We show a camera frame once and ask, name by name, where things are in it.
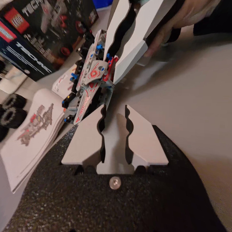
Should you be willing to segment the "black toy set box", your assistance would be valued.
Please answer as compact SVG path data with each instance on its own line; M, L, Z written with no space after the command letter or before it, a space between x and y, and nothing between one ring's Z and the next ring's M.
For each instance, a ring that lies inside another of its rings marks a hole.
M0 57L38 81L59 70L97 19L92 0L1 0Z

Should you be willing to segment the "person's right forearm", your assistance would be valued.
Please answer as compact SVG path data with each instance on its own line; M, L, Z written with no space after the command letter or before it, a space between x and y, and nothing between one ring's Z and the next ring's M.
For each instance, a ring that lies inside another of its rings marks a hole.
M209 17L194 24L193 35L232 33L232 1L221 0Z

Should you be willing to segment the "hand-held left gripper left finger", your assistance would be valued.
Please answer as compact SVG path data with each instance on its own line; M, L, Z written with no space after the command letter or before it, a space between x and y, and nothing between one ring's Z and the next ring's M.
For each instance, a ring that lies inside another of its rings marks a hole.
M82 120L62 158L64 165L98 165L105 161L105 141L102 134L105 128L106 105L99 106Z

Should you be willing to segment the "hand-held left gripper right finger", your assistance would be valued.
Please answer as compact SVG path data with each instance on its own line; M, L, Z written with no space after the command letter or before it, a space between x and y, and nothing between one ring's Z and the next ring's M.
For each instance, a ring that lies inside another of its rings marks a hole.
M125 106L125 158L132 166L167 165L169 163L152 124L129 105Z

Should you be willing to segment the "person's right hand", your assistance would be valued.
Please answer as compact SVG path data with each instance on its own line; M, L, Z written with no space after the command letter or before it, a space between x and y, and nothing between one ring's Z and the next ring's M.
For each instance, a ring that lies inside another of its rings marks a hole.
M210 16L220 0L185 0L181 9L158 31L144 57L151 57L167 41L172 29L191 26Z

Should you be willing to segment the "building instruction booklet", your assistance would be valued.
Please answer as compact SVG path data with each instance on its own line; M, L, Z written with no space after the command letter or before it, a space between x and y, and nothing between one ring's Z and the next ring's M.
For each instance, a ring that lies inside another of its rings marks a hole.
M70 94L74 64L53 84L52 89L39 89L33 96L27 117L5 142L0 151L10 190L14 194L30 171L54 142L63 126L62 101Z

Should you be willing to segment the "grey brick toy truck model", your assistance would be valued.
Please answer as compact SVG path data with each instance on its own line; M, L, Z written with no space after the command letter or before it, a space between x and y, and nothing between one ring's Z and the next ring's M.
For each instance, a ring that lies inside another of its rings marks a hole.
M100 29L95 37L90 31L86 33L86 41L79 48L82 59L76 62L77 68L71 73L71 92L62 101L65 123L79 124L101 105L108 109L118 57L108 54L107 61L103 60L105 42L105 30Z

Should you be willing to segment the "white plastic container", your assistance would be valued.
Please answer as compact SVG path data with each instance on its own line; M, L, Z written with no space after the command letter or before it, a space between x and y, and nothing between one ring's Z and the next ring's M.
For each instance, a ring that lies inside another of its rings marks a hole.
M27 75L13 66L1 79L0 90L4 91L6 94L13 94L19 89L26 79Z

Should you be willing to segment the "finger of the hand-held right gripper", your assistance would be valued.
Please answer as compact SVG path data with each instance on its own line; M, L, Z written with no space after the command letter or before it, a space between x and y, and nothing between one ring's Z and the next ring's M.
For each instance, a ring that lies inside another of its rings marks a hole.
M134 35L138 42L135 48L130 44L126 44L129 54L126 53L126 50L122 51L122 45L120 50L117 52L119 60L115 65L114 79L113 84L117 84L123 77L131 70L131 68L140 60L140 58L147 51L148 47L144 36L146 35L153 19L154 19L154 10L159 9L161 6L162 0L149 0L144 4L141 4L139 1L139 12L136 17L136 25L139 35Z
M136 25L136 17L139 12L138 0L114 0L111 8L110 18L107 26L106 46L103 60L107 61L106 57L109 54L114 57L121 48L122 51L128 49L125 45L128 43L135 48L138 44L134 35L139 35Z

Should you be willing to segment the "blue plastic item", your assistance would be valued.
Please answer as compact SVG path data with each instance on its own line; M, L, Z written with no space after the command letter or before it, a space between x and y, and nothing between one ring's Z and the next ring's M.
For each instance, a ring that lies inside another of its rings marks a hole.
M93 0L96 9L108 7L112 5L113 0Z

